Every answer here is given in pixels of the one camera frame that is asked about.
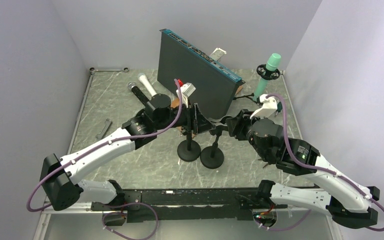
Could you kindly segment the black round-base mic stand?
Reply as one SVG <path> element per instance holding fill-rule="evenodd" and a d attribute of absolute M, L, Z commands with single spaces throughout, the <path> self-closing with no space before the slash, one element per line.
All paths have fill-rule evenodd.
<path fill-rule="evenodd" d="M 193 140 L 192 133 L 186 134 L 186 140 L 177 147 L 177 155 L 184 162 L 193 162 L 200 157 L 201 147 Z"/>

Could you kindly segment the white microphone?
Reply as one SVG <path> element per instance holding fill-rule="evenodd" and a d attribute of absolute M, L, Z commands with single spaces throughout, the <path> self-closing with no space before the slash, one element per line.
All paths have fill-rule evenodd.
<path fill-rule="evenodd" d="M 138 80 L 142 83 L 142 85 L 145 87 L 145 89 L 149 92 L 149 94 L 153 97 L 157 94 L 156 90 L 150 83 L 148 77 L 144 73 L 138 74 Z"/>

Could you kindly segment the black sparkly microphone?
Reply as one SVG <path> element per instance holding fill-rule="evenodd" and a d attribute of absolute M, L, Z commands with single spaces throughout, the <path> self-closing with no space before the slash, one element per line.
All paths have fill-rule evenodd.
<path fill-rule="evenodd" d="M 150 100 L 149 98 L 142 92 L 142 90 L 134 83 L 129 82 L 127 84 L 127 88 L 131 91 L 136 98 L 145 106 Z"/>

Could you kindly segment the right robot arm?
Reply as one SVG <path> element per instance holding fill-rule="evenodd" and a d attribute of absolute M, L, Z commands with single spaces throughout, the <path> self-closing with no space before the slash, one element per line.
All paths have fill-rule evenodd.
<path fill-rule="evenodd" d="M 236 116 L 212 119 L 211 123 L 238 141 L 248 141 L 263 162 L 319 187 L 310 190 L 262 180 L 255 194 L 260 207 L 295 205 L 325 214 L 349 229 L 373 230 L 378 223 L 379 213 L 372 204 L 379 200 L 380 190 L 350 180 L 311 144 L 288 137 L 282 125 L 266 117 L 251 117 L 246 109 Z"/>

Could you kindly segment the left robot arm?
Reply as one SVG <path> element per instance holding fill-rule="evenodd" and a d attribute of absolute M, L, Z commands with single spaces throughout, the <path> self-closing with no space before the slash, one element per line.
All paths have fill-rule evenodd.
<path fill-rule="evenodd" d="M 124 203 L 121 187 L 114 180 L 94 182 L 85 176 L 109 161 L 150 143 L 170 128 L 182 128 L 186 134 L 198 135 L 215 125 L 204 117 L 197 103 L 180 103 L 171 107 L 171 99 L 157 94 L 144 103 L 134 117 L 109 136 L 75 153 L 43 160 L 40 184 L 55 211 L 65 210 L 83 200 L 101 202 L 111 210 Z"/>

